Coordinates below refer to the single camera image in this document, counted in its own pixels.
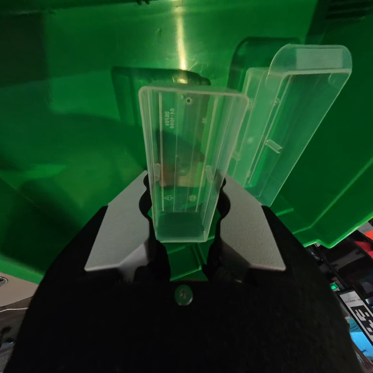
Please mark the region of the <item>printed marker tag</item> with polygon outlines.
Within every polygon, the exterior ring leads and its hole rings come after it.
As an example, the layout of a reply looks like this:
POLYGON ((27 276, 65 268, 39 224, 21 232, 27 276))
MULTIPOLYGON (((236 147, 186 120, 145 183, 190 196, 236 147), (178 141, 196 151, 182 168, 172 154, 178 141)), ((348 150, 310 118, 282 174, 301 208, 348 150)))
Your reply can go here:
POLYGON ((372 345, 373 313, 371 309, 355 290, 340 292, 338 297, 372 345))

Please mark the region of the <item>green storage bin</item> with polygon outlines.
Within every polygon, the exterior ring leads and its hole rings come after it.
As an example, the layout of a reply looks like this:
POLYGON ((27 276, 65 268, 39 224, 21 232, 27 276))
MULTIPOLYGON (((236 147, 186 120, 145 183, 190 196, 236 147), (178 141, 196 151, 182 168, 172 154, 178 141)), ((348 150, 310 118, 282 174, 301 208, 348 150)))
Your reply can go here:
POLYGON ((1 1, 1 272, 38 285, 146 169, 143 85, 241 91, 267 41, 352 54, 271 205, 304 246, 332 248, 372 218, 372 1, 1 1))

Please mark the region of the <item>clear plastic drawer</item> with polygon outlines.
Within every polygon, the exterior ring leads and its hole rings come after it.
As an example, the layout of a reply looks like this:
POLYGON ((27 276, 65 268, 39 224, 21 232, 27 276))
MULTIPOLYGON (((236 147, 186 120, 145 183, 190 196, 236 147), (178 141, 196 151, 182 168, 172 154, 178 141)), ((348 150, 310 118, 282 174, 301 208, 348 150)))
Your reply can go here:
POLYGON ((343 45, 252 37, 236 49, 228 87, 247 96, 228 174, 271 206, 352 73, 343 45))
POLYGON ((249 98, 227 88, 153 84, 138 99, 156 238, 205 242, 249 98))

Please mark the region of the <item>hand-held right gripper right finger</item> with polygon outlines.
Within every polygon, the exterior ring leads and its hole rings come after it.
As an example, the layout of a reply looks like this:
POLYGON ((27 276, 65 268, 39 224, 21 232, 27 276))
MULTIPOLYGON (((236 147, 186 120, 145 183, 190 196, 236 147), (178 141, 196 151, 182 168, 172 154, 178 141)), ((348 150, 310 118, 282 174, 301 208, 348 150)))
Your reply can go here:
POLYGON ((285 272, 263 206, 229 175, 222 183, 216 207, 220 218, 203 265, 209 282, 245 282, 255 270, 285 272))

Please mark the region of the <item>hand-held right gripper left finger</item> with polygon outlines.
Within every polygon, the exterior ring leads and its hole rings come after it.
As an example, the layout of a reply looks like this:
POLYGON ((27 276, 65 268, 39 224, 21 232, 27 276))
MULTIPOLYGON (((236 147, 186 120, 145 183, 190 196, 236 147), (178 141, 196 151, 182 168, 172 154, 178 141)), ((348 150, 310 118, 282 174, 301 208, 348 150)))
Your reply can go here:
POLYGON ((170 282, 169 258, 156 239, 151 207, 144 171, 106 206, 85 271, 114 271, 126 282, 170 282))

